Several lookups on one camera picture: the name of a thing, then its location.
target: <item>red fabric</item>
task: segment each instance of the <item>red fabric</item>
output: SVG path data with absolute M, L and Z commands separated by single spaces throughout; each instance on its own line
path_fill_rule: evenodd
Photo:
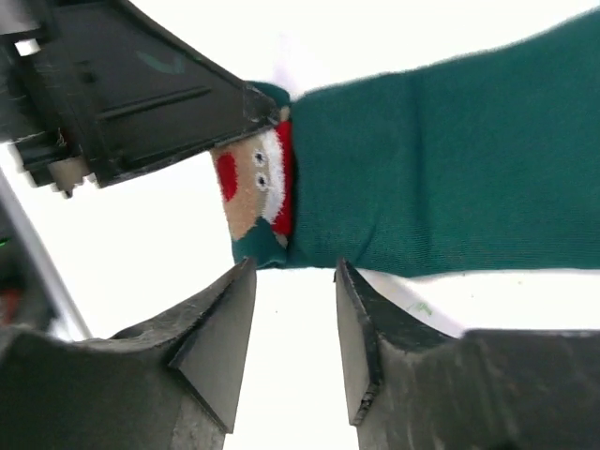
M 0 296 L 2 300 L 5 302 L 6 308 L 6 317 L 4 317 L 4 325 L 9 325 L 14 319 L 15 313 L 17 312 L 17 308 L 19 307 L 19 301 L 21 300 L 21 293 L 14 289 L 9 289 L 3 292 L 0 292 Z
M 223 199 L 228 202 L 237 191 L 237 170 L 233 155 L 228 153 L 217 159 L 217 174 Z
M 283 173 L 285 175 L 285 197 L 281 210 L 271 226 L 275 233 L 289 236 L 292 234 L 292 186 L 293 186 L 293 150 L 292 122 L 282 122 L 276 126 L 275 132 L 283 151 Z

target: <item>metal rod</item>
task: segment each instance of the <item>metal rod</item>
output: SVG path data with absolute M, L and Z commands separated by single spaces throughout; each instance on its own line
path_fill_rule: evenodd
M 0 142 L 0 148 L 10 142 Z M 75 306 L 48 251 L 41 242 L 31 220 L 21 207 L 19 199 L 0 168 L 0 203 L 4 206 L 16 237 L 21 241 L 29 262 L 37 272 L 43 291 L 48 295 L 56 313 L 64 320 L 67 332 L 73 340 L 92 337 L 82 314 Z

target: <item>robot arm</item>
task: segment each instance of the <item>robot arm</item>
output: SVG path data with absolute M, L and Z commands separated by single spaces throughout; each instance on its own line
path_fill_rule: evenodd
M 279 121 L 274 100 L 127 0 L 2 0 L 0 48 L 0 134 L 68 197 L 89 175 L 105 188 Z

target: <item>red cheek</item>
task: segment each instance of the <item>red cheek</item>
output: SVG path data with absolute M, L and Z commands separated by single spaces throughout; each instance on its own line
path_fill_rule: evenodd
M 235 158 L 226 154 L 217 159 L 218 181 L 221 184 L 221 192 L 225 202 L 233 198 L 237 191 L 237 171 L 235 169 Z

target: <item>black plastic part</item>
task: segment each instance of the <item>black plastic part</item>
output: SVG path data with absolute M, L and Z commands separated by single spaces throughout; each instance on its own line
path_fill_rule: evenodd
M 0 27 L 0 125 L 39 185 L 63 186 L 55 163 L 82 158 L 76 177 L 103 188 L 278 122 L 273 99 L 127 0 L 0 0 L 16 8 L 33 13 L 21 34 Z M 40 50 L 20 56 L 30 23 Z
M 111 339 L 66 343 L 0 328 L 0 448 L 222 449 L 255 290 L 255 264 L 246 261 Z
M 593 450 L 599 331 L 473 330 L 453 339 L 337 267 L 349 417 L 361 450 Z

